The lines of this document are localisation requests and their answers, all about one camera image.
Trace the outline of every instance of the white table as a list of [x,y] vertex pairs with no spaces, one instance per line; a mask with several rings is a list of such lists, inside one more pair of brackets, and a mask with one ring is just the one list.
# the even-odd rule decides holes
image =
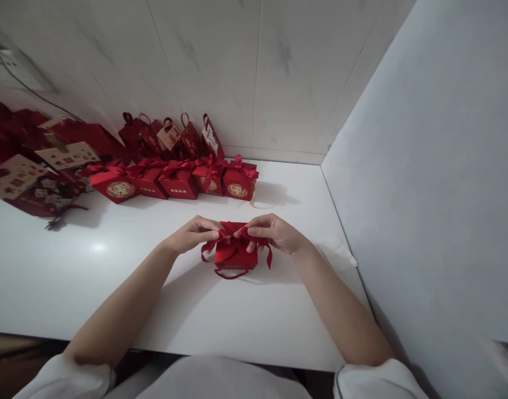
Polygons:
[[[115,205],[93,192],[78,200],[90,210],[71,210],[54,232],[0,200],[0,333],[70,340],[152,248],[196,214],[247,222],[274,212],[312,241],[346,243],[319,166],[254,162],[254,207],[210,195]],[[335,371],[342,358],[291,259],[275,250],[272,270],[265,260],[266,252],[254,271],[227,281],[201,261],[200,248],[180,256],[134,347]],[[340,275],[368,306],[357,269]]]

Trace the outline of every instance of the person's right hand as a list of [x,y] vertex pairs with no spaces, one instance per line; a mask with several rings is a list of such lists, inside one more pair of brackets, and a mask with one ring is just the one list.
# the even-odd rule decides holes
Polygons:
[[[245,227],[248,227],[248,234],[252,237],[268,238],[270,245],[289,255],[310,244],[302,233],[273,213],[253,218]],[[239,231],[234,233],[234,237],[239,237]],[[260,245],[258,251],[261,252],[263,248],[264,245]],[[247,252],[254,249],[255,243],[251,241]]]

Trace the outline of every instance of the electrical wire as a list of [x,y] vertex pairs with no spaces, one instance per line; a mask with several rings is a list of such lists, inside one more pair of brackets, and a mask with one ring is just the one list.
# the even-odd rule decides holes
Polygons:
[[11,71],[10,69],[7,67],[6,63],[4,62],[3,58],[1,57],[1,51],[0,51],[0,60],[1,60],[1,63],[3,64],[4,68],[6,69],[6,71],[8,71],[8,73],[10,74],[11,77],[13,77],[15,80],[17,80],[19,83],[21,83],[28,91],[30,91],[32,94],[34,94],[36,97],[39,97],[40,99],[42,99],[43,101],[45,101],[46,103],[49,103],[50,105],[52,106],[55,106],[56,108],[64,111],[64,112],[67,112],[69,115],[71,115],[72,117],[76,118],[77,120],[79,120],[80,122],[84,122],[81,118],[79,118],[78,116],[76,116],[75,114],[73,114],[72,112],[69,112],[67,109],[65,108],[62,108],[61,106],[59,105],[56,105],[55,103],[52,103],[50,102],[49,100],[41,97],[38,93],[36,93],[34,90],[32,90],[29,86],[25,85],[25,83],[23,83],[22,81],[20,81],[17,76],[15,76]]

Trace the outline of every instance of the tiled wall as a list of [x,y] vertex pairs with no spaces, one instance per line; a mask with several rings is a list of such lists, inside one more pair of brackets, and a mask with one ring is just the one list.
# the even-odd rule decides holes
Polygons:
[[[414,0],[5,0],[0,43],[46,97],[111,132],[121,114],[207,112],[228,156],[319,164]],[[13,108],[59,111],[0,86]]]

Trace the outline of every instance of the forearm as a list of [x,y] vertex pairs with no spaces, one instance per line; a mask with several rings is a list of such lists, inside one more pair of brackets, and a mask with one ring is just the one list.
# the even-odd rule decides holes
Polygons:
[[176,257],[168,248],[156,247],[93,313],[64,355],[79,364],[115,368],[143,327]]
[[293,254],[311,300],[348,364],[378,366],[394,357],[372,315],[338,278],[313,244]]

